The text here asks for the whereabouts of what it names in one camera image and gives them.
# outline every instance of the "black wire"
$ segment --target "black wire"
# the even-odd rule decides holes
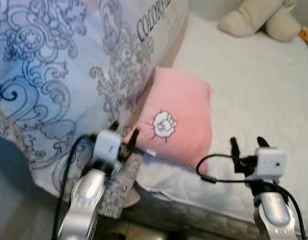
[[[59,220],[60,208],[61,208],[63,198],[64,198],[64,194],[65,194],[66,181],[67,181],[69,169],[70,169],[70,166],[71,166],[71,160],[74,156],[74,153],[75,153],[75,150],[76,150],[78,144],[83,139],[90,140],[91,136],[85,134],[85,135],[81,135],[79,138],[77,138],[76,141],[74,142],[70,152],[69,152],[69,155],[68,155],[68,158],[67,158],[67,161],[66,161],[66,168],[65,168],[65,171],[64,171],[63,180],[61,182],[61,189],[60,189],[60,194],[59,194],[59,198],[58,198],[58,201],[57,201],[57,207],[55,209],[54,224],[53,224],[53,231],[52,231],[52,240],[57,240],[57,237],[58,237],[57,236],[58,235],[57,229],[58,229],[58,220]]]
[[[299,223],[299,229],[300,229],[300,235],[302,240],[306,240],[306,235],[305,235],[305,228],[304,228],[304,223],[303,223],[303,219],[302,219],[302,215],[299,209],[299,206],[295,200],[295,198],[293,197],[293,195],[287,191],[285,188],[275,184],[275,183],[271,183],[271,182],[266,182],[266,181],[262,181],[262,180],[229,180],[229,179],[216,179],[212,176],[209,176],[207,174],[201,174],[199,172],[199,167],[202,165],[202,163],[204,161],[206,161],[209,158],[212,157],[224,157],[224,158],[231,158],[232,156],[230,155],[225,155],[225,154],[211,154],[208,155],[206,157],[204,157],[201,161],[199,161],[199,163],[196,166],[196,172],[197,174],[202,178],[202,180],[206,180],[208,182],[211,183],[226,183],[226,184],[260,184],[260,185],[267,185],[270,187],[273,187],[274,189],[276,189],[278,192],[283,192],[285,195],[287,195],[289,197],[289,199],[292,201],[296,213],[297,213],[297,218],[298,218],[298,223]]]

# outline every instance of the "plush toy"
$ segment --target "plush toy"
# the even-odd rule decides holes
[[[300,24],[290,13],[295,5],[296,0],[244,0],[219,21],[218,27],[235,37],[247,37],[264,25],[269,36],[288,42],[300,31]]]

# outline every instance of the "pink pillow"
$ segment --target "pink pillow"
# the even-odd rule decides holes
[[[190,167],[208,154],[212,129],[208,84],[173,69],[156,68],[136,127],[136,146]],[[201,170],[207,171],[207,165]]]

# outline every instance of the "white bed sheet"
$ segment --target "white bed sheet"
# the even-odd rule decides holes
[[[230,153],[235,136],[243,155],[253,154],[256,136],[288,154],[281,185],[296,198],[308,235],[308,49],[300,38],[277,42],[263,33],[234,38],[193,13],[173,67],[213,87],[210,153]],[[209,173],[242,179],[228,159],[210,161]],[[175,201],[253,222],[250,189],[243,184],[202,182],[186,168],[146,156],[137,176],[147,191]]]

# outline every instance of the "beige stuffed animal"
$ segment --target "beige stuffed animal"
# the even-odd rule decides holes
[[[296,0],[244,0],[237,10],[219,21],[218,27],[235,37],[247,37],[265,24],[269,36],[288,42],[301,28],[290,13],[295,5]]]

